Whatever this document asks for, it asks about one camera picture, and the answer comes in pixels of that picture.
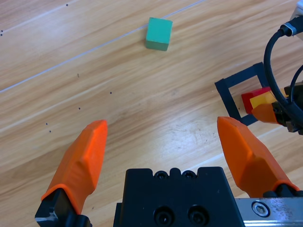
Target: black cable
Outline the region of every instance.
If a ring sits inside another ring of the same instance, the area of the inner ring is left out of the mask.
[[[303,128],[303,110],[299,108],[295,102],[290,103],[288,102],[287,99],[285,99],[285,97],[281,93],[276,83],[273,71],[271,69],[271,63],[270,63],[271,52],[277,40],[280,37],[283,37],[284,35],[289,36],[289,28],[286,26],[282,26],[269,40],[264,54],[264,71],[268,84],[274,96],[276,97],[277,101],[280,103],[281,107],[283,108],[283,110],[294,122],[296,122],[298,125],[300,125]]]
[[[298,71],[295,73],[294,78],[290,84],[290,93],[289,93],[289,103],[293,103],[294,102],[294,85],[299,77],[299,75],[301,74],[301,72],[303,71],[303,65],[298,69]]]
[[[281,103],[281,105],[287,105],[288,101],[284,98],[284,95],[281,93],[278,85],[276,84],[276,80],[273,74],[273,71],[271,69],[271,63],[270,63],[270,56],[271,52],[273,50],[273,47],[277,40],[284,36],[284,31],[282,29],[279,29],[273,37],[269,40],[266,49],[265,49],[265,54],[264,54],[264,70],[265,70],[265,75],[267,78],[267,81],[269,83],[269,86],[276,97],[277,101]]]

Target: wooden table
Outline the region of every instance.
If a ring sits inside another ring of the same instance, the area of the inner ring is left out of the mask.
[[[34,215],[68,146],[94,120],[108,140],[96,191],[83,214],[110,227],[125,171],[221,166],[234,196],[216,119],[227,112],[214,82],[263,60],[296,0],[3,0],[0,2],[0,226],[37,226]],[[149,17],[174,22],[167,52],[144,47]],[[273,51],[280,87],[302,64],[303,43]],[[259,88],[257,78],[231,93]],[[289,178],[303,188],[302,137],[257,122]]]

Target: black square frame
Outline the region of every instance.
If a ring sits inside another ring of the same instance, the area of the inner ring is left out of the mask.
[[[256,122],[257,119],[252,114],[248,114],[244,117],[240,116],[237,106],[229,91],[229,88],[239,83],[242,83],[254,76],[258,77],[262,87],[269,86],[264,72],[264,65],[262,62],[255,64],[241,72],[238,72],[226,79],[221,79],[218,82],[215,82],[216,88],[221,96],[221,99],[225,105],[229,116],[247,126]]]

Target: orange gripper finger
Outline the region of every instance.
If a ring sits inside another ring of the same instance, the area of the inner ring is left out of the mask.
[[[218,117],[217,124],[226,162],[240,189],[255,198],[282,183],[299,190],[247,126],[231,117]]]
[[[273,123],[278,124],[275,116],[275,112],[273,110],[273,106],[271,104],[260,104],[252,111],[254,117],[265,123]]]
[[[47,192],[41,200],[62,188],[77,214],[95,190],[102,168],[107,138],[107,122],[89,124],[65,152]]]

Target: screw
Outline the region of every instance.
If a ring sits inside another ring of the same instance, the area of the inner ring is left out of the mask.
[[[159,207],[154,211],[154,219],[159,227],[170,227],[175,219],[173,211],[169,207]]]
[[[261,202],[253,202],[252,210],[260,217],[266,218],[269,216],[269,208]]]
[[[190,171],[190,170],[184,171],[182,176],[185,178],[196,178],[197,177],[197,175],[193,171]]]
[[[188,218],[190,222],[196,227],[206,226],[209,221],[209,215],[207,211],[198,205],[194,205],[188,210]]]
[[[165,178],[168,178],[168,174],[165,172],[165,171],[158,171],[158,172],[156,172],[156,174],[155,174],[155,177],[156,178],[158,178],[158,179],[160,179],[160,180],[163,180],[163,179],[165,179]]]

